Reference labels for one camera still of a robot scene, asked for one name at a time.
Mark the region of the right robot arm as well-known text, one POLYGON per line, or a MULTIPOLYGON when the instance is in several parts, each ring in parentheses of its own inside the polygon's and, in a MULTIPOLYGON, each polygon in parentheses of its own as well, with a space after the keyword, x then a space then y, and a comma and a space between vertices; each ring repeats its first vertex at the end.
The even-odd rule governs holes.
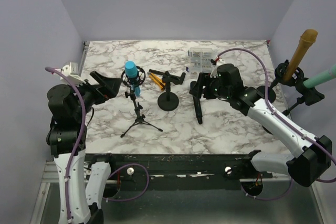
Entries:
POLYGON ((246 177, 274 172, 289 175, 299 185, 309 187, 331 166, 332 141, 304 130, 265 100, 257 89, 245 86, 233 64, 217 66, 212 73, 201 72, 190 94, 198 99, 224 99, 233 109, 265 127, 290 151, 289 154, 257 152, 241 165, 246 177))

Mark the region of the black microphone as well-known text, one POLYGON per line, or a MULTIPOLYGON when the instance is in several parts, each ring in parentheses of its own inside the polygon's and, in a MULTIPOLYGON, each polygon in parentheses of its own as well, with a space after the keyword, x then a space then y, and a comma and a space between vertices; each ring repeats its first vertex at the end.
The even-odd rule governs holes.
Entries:
POLYGON ((194 103, 194 109, 195 109, 195 115, 198 124, 203 124, 203 114, 202 114, 202 108, 201 108, 201 102, 198 98, 193 97, 193 103, 194 103))

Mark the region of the black clip microphone stand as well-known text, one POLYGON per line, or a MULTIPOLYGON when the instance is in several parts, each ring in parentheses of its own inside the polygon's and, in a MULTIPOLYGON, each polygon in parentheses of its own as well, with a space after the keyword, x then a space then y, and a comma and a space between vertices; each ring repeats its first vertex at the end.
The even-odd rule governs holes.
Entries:
POLYGON ((168 71, 162 74, 162 81, 165 83, 165 92, 160 94, 157 99, 157 104, 163 111, 173 111, 179 105, 178 96, 171 91, 171 83, 175 85, 182 85, 185 79, 186 73, 183 72, 180 76, 170 74, 168 71))

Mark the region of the black tripod shock-mount stand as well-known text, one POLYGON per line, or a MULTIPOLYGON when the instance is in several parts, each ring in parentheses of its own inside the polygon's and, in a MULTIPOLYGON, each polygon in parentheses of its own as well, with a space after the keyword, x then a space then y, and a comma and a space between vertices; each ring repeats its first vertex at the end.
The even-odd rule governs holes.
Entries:
MULTIPOLYGON (((139 76, 140 76, 140 86, 141 86, 144 83, 144 81, 145 81, 146 73, 145 73, 145 71, 144 71, 143 68, 141 68, 141 67, 139 67, 139 68, 140 68, 140 70, 139 70, 139 76)), ((130 125, 129 128, 124 133, 122 133, 120 137, 121 138, 125 137, 125 135, 128 133, 128 131, 132 127, 134 127, 136 125, 139 125, 139 124, 149 125, 149 126, 154 127, 155 129, 157 129, 158 131, 163 132, 163 130, 161 128, 158 128, 158 127, 154 126, 153 124, 147 122, 145 120, 145 115, 140 113, 140 111, 143 109, 143 107, 138 102, 136 102, 136 99, 138 97, 135 96, 134 90, 132 89, 131 84, 130 84, 130 82, 128 80, 128 77, 125 74, 125 68, 124 68, 124 71, 121 74, 121 79, 122 79, 122 83, 126 87, 129 88, 129 91, 126 91, 124 94, 125 94, 126 98, 130 98, 131 101, 133 102, 136 118, 134 120, 134 123, 132 125, 130 125)))

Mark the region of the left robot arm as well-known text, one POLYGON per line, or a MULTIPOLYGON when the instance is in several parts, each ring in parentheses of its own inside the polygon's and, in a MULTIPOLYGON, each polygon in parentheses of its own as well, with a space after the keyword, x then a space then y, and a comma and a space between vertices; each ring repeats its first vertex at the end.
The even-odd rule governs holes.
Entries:
POLYGON ((59 223, 103 223, 101 202, 108 179, 116 175, 116 163, 111 154, 95 155, 85 182, 86 114, 93 105, 105 103, 117 96, 122 80, 109 78, 96 71, 96 80, 79 84, 59 84, 47 92, 52 113, 46 142, 57 167, 60 190, 59 223))

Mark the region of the blue toy microphone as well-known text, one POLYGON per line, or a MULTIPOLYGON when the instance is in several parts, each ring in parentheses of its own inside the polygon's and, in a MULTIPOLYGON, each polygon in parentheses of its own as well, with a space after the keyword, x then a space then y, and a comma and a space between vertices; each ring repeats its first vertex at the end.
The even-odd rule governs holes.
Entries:
POLYGON ((136 97, 139 97, 140 96, 140 76, 139 76, 140 68, 133 61, 126 62, 124 67, 125 67, 125 74, 128 77, 128 80, 131 84, 132 89, 134 90, 134 94, 136 97))

